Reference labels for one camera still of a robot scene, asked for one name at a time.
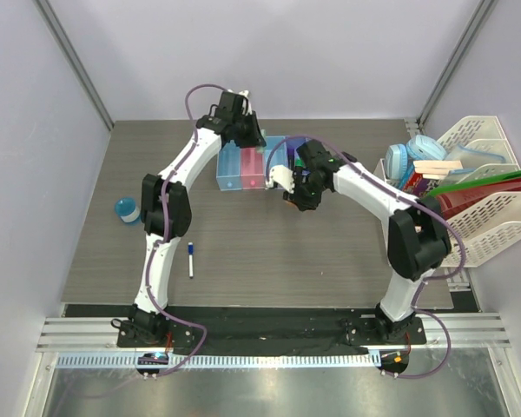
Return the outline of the green capped black highlighter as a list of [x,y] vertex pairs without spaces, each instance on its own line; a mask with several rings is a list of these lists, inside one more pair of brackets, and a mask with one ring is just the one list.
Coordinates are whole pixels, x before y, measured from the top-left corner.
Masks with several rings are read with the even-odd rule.
[[305,163],[300,158],[295,158],[294,162],[293,162],[293,165],[294,165],[294,167],[296,169],[301,169],[301,170],[305,170],[306,169]]

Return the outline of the green utility knife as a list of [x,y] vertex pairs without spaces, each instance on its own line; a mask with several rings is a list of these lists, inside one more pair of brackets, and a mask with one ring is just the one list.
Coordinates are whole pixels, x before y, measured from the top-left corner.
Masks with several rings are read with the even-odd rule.
[[263,143],[255,148],[257,153],[263,153],[267,146],[267,132],[264,129],[262,129],[260,133],[263,138]]

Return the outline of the purple plastic box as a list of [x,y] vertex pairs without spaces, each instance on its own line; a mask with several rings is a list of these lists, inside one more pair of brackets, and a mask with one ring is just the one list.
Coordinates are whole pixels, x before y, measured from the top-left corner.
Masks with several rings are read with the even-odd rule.
[[290,169],[294,168],[293,162],[295,158],[300,158],[297,148],[307,142],[305,137],[295,137],[286,142],[287,164]]

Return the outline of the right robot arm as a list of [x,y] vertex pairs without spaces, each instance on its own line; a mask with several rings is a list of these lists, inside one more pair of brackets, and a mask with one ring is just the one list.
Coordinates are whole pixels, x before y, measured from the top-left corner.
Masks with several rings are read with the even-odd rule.
[[395,189],[352,156],[333,155],[320,142],[303,143],[298,155],[301,165],[267,168],[267,186],[280,185],[285,200],[300,211],[317,209],[323,192],[330,190],[354,200],[381,221],[392,277],[374,309],[374,330],[386,343],[402,339],[413,323],[413,302],[424,279],[452,252],[439,203]]

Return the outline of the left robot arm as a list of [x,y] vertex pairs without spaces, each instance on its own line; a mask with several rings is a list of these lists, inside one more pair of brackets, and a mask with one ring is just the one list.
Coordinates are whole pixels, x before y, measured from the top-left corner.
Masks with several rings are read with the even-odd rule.
[[261,148],[266,142],[246,90],[222,87],[219,102],[208,113],[192,119],[193,133],[177,157],[159,174],[142,180],[141,221],[146,254],[141,284],[129,314],[138,337],[148,346],[161,345],[168,334],[165,308],[175,251],[192,221],[189,190],[206,165],[233,142]]

